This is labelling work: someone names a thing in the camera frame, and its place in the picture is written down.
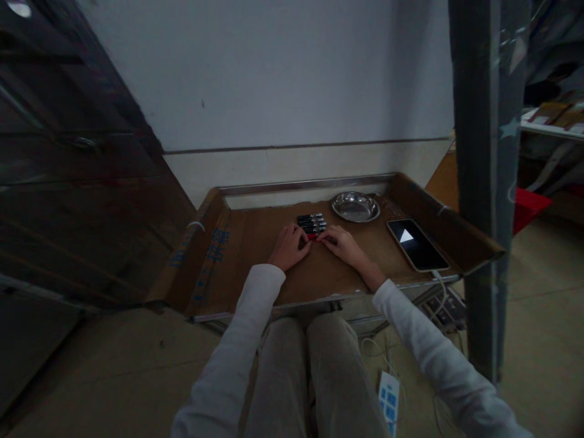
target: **cardboard tray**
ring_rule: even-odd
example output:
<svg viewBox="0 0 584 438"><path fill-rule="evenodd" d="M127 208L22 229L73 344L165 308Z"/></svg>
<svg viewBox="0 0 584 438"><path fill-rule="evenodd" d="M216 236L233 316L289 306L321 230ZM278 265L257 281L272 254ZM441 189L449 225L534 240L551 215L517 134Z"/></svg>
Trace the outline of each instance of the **cardboard tray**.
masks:
<svg viewBox="0 0 584 438"><path fill-rule="evenodd" d="M351 232L398 285L429 282L433 277L411 268L387 230L388 220L415 219L449 261L451 269L441 272L445 277L468 274L504 254L495 241L402 173L391 175L386 192L376 199L381 208L379 217L358 224L338 217L329 201L231 210L221 191L212 189L146 304L162 304L187 317L233 313L250 268L268 260L284 224L296 222L303 214L322 212L328 226L338 224ZM357 291L367 291L357 272L314 242L308 256L287 272L275 305L314 302Z"/></svg>

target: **power strip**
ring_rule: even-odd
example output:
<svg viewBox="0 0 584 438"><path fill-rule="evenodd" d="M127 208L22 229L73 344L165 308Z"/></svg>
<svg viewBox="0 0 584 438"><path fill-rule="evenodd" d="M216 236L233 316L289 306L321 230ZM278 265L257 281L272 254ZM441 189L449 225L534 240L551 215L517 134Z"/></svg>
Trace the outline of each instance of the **power strip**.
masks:
<svg viewBox="0 0 584 438"><path fill-rule="evenodd" d="M422 302L418 308L426 315L443 333L451 333L456 330L466 329L467 306L464 300L451 288L446 287L447 298L444 306L438 313L443 300L442 290Z"/></svg>
<svg viewBox="0 0 584 438"><path fill-rule="evenodd" d="M397 408L400 404L400 383L385 371L381 371L378 397L389 432L395 438L397 435Z"/></svg>

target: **phone screen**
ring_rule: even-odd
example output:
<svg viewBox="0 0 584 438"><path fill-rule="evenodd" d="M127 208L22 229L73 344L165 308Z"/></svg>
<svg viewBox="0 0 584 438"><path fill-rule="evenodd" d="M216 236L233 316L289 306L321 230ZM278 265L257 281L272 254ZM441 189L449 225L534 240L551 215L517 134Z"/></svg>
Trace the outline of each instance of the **phone screen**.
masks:
<svg viewBox="0 0 584 438"><path fill-rule="evenodd" d="M431 271L449 267L413 220L390 221L388 226L417 270Z"/></svg>

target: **left hand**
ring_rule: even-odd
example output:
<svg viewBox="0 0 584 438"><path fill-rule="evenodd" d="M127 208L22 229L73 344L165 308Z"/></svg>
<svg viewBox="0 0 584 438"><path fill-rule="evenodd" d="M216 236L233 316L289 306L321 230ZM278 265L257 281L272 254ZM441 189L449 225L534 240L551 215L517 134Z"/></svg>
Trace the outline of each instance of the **left hand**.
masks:
<svg viewBox="0 0 584 438"><path fill-rule="evenodd" d="M300 239L306 243L302 249L298 249ZM304 230L298 225L290 223L280 231L276 247L269 257L268 263L286 272L308 254L311 244L312 242L308 240Z"/></svg>

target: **white wall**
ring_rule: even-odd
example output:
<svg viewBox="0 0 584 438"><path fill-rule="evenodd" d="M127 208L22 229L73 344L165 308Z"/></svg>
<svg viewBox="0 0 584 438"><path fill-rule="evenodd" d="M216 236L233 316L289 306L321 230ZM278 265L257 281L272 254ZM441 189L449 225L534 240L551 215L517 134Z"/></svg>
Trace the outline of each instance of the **white wall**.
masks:
<svg viewBox="0 0 584 438"><path fill-rule="evenodd" d="M165 150L453 126L447 0L78 3Z"/></svg>
<svg viewBox="0 0 584 438"><path fill-rule="evenodd" d="M426 186L451 141L396 142L375 145L326 146L293 149L189 153L165 156L184 190L198 207L216 186L277 183L316 178L403 172ZM380 192L382 186L357 187ZM342 192L339 188L238 196L234 208L289 205L321 201Z"/></svg>

